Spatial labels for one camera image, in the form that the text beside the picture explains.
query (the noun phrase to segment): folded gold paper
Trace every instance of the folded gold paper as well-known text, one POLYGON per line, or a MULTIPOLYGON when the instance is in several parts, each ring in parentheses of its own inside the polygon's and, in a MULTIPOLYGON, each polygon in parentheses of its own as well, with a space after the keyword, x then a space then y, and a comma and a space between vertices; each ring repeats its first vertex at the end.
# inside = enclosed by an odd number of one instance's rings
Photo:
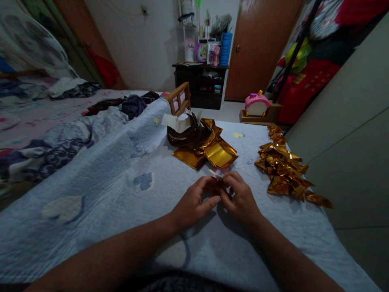
POLYGON ((303 175, 308 170, 308 165, 300 165, 302 159, 293 152, 287 150, 286 139, 282 135, 282 129, 278 126, 267 126, 269 137, 273 142, 259 146, 261 159, 255 164, 269 175, 269 194, 291 195, 295 199, 314 203, 316 205, 334 209, 333 204, 326 198, 307 189, 314 184, 305 180, 303 175))
POLYGON ((239 156, 220 137, 223 129, 216 126, 212 119, 198 121, 193 113, 187 115, 190 127, 184 132, 177 133, 168 127, 169 143, 179 147, 172 153, 173 156, 196 170, 201 169, 207 159, 214 167, 228 168, 239 156))

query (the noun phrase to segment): plastic toy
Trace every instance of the plastic toy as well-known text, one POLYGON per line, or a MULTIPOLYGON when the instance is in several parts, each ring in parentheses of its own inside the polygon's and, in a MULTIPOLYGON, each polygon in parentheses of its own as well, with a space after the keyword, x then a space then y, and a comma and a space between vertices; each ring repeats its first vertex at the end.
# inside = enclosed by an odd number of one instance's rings
POLYGON ((261 90, 258 93, 250 94, 244 102, 246 116, 264 116, 270 107, 270 101, 262 95, 261 90))
POLYGON ((215 47, 214 47, 214 66, 217 66, 217 65, 218 65, 218 56, 219 56, 219 53, 220 53, 220 47, 219 47, 219 46, 215 46, 215 47))
POLYGON ((201 63, 206 63, 207 62, 207 51, 208 51, 208 45, 204 43, 200 43, 196 47, 196 56, 197 59, 201 63))

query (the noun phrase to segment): quilted bedspread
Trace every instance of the quilted bedspread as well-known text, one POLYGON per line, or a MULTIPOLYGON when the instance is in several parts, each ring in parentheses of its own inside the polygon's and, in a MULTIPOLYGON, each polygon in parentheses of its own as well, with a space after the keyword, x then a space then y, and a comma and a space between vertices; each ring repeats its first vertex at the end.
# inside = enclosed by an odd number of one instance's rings
MULTIPOLYGON (((92 244, 170 212, 200 176, 219 172, 210 164, 196 171, 171 155, 175 148, 160 125, 169 112, 165 100, 153 102, 0 213, 0 282, 36 280, 92 244)), ((239 155, 229 170, 251 186, 275 227, 346 291, 379 291, 322 208, 267 193, 269 178, 254 165, 259 146, 270 142, 267 128, 216 124, 239 155)), ((280 290, 248 230, 221 205, 173 238, 140 273, 170 268, 243 290, 280 290)))

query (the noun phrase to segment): white wardrobe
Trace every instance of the white wardrobe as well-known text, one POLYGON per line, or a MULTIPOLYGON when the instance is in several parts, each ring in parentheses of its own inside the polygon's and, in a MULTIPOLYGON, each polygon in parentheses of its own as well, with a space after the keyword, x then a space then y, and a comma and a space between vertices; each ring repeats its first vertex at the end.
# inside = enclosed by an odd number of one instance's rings
POLYGON ((389 13, 286 137, 346 249, 389 291, 389 13))

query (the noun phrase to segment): person's right hand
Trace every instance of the person's right hand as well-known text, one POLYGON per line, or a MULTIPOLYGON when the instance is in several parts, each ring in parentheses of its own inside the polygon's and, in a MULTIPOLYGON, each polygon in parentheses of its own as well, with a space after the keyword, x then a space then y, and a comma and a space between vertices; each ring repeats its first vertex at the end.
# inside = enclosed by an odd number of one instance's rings
POLYGON ((230 186, 235 195, 230 198, 225 190, 220 191, 222 204, 238 221, 252 227, 263 215, 258 209, 251 189, 237 172, 228 172, 223 177, 224 183, 230 186))

